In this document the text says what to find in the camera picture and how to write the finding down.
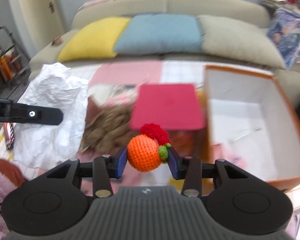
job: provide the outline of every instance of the white box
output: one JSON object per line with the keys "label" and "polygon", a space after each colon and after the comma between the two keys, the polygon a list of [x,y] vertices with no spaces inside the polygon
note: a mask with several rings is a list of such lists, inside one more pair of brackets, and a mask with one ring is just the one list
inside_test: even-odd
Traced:
{"label": "white box", "polygon": [[222,143],[247,172],[280,189],[299,184],[300,122],[273,74],[207,66],[204,88],[209,146]]}

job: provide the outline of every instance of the sofa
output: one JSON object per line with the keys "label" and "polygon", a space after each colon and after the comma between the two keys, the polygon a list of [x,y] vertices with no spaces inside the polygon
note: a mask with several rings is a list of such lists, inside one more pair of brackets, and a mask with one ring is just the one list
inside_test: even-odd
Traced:
{"label": "sofa", "polygon": [[[58,55],[66,44],[86,25],[111,16],[133,17],[145,13],[168,13],[186,14],[191,16],[213,15],[229,17],[254,24],[266,35],[270,23],[268,11],[261,5],[250,3],[244,0],[115,0],[96,4],[80,10],[74,17],[71,30],[62,36],[63,43],[59,46],[49,44],[36,54],[30,61],[31,75],[30,80],[34,79],[40,72],[43,64],[53,64],[57,62]],[[271,68],[265,65],[252,64],[221,58],[213,55],[169,53],[164,55],[149,56],[117,56],[114,59],[105,60],[79,60],[65,62],[67,67],[78,67],[82,65],[100,64],[114,61],[132,60],[200,60],[221,63],[231,63],[248,65],[258,68],[271,70],[277,77],[279,83],[290,99],[296,106],[300,101],[300,64],[295,63],[290,71],[278,68]]]}

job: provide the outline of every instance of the book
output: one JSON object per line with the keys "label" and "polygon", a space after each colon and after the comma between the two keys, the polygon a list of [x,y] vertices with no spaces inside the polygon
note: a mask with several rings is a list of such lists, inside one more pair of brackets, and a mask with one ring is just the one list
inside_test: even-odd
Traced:
{"label": "book", "polygon": [[280,51],[286,69],[290,69],[299,53],[300,15],[282,8],[277,9],[267,36]]}

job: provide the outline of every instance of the crochet toy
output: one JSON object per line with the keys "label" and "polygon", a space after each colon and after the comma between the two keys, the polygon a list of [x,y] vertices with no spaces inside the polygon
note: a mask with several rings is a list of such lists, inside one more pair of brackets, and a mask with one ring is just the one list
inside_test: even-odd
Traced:
{"label": "crochet toy", "polygon": [[138,171],[152,171],[168,159],[168,133],[153,123],[145,124],[140,132],[128,144],[128,161]]}

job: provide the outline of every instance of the knitted fabric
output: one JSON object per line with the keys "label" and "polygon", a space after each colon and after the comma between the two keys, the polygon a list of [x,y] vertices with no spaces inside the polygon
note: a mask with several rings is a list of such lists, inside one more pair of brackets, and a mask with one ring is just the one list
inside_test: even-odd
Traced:
{"label": "knitted fabric", "polygon": [[0,159],[0,172],[16,185],[16,187],[20,187],[26,182],[19,168],[6,160]]}
{"label": "knitted fabric", "polygon": [[152,171],[161,164],[158,144],[147,135],[138,135],[128,144],[128,160],[132,167],[141,172]]}
{"label": "knitted fabric", "polygon": [[168,160],[169,153],[168,153],[167,147],[165,147],[165,146],[159,146],[158,153],[160,155],[161,160],[163,160],[164,162],[166,160]]}
{"label": "knitted fabric", "polygon": [[168,139],[168,133],[165,130],[162,130],[158,124],[145,124],[141,127],[140,132],[142,134],[146,134],[151,139],[157,140],[159,145],[170,143]]}

